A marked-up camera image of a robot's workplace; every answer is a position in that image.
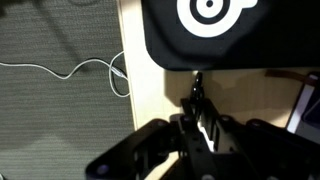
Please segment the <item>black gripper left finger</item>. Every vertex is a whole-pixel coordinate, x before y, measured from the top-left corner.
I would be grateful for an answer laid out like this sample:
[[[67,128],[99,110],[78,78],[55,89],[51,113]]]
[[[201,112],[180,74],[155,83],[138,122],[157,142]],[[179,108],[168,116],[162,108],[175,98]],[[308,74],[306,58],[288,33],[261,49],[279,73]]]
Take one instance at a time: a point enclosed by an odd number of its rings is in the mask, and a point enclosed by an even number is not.
[[[193,112],[190,101],[186,98],[183,98],[181,100],[181,106],[183,110],[183,115],[180,118],[181,129],[185,132],[198,132],[199,129],[197,125],[196,115]]]

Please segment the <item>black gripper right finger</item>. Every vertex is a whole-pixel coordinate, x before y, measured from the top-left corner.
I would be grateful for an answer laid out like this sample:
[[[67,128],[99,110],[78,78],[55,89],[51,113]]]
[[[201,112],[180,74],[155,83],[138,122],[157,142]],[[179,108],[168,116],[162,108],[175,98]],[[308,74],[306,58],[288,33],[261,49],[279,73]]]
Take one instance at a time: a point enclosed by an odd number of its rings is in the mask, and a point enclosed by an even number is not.
[[[210,140],[219,140],[223,134],[222,116],[210,99],[203,101],[202,123]]]

